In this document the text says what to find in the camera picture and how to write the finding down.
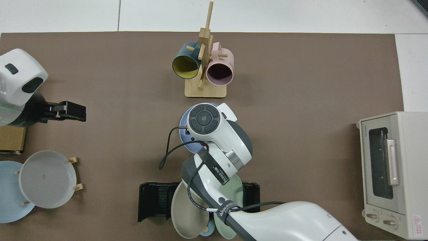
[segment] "toaster oven door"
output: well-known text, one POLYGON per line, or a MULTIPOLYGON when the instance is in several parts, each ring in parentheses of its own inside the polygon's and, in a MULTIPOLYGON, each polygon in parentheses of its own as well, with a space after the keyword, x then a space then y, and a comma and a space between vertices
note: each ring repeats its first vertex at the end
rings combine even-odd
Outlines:
POLYGON ((361 122, 368 204, 404 214, 396 115, 361 122))

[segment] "warning label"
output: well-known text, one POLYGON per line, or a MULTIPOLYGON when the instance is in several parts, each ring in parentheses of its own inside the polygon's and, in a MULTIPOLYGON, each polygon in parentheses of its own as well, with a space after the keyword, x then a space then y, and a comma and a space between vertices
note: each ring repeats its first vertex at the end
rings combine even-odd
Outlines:
POLYGON ((422 218, 421 215, 413 215, 413 234, 422 236, 422 218))

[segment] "mug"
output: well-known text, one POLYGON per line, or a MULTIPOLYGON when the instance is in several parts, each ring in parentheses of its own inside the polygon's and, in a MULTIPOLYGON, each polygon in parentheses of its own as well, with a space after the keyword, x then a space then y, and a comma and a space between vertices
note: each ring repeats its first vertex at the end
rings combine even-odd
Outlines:
POLYGON ((221 48, 219 42, 213 44, 212 61, 207 67, 207 79, 214 85, 226 85, 233 80, 234 57, 230 50, 221 48))
POLYGON ((201 61, 198 59, 199 51, 199 41, 185 43, 172 61, 174 73, 181 78, 194 78, 201 66, 201 61))

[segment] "mug handle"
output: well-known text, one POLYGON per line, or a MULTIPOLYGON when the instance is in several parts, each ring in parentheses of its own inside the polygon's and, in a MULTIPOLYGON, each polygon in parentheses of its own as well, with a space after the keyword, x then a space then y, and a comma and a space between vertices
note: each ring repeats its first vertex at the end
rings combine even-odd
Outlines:
POLYGON ((213 50, 211 51, 211 57, 213 58, 213 61, 220 61, 218 58, 219 51, 221 50, 220 42, 215 42, 213 44, 213 50))

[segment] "toaster oven handle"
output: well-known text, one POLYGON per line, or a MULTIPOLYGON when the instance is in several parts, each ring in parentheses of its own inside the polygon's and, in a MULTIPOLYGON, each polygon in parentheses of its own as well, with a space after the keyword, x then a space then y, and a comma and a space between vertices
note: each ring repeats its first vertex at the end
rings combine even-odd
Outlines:
POLYGON ((397 155, 395 150, 395 140, 385 139, 386 149, 388 150, 386 153, 387 158, 387 174, 388 174, 388 183, 391 186, 398 186, 398 170, 397 170, 397 155))

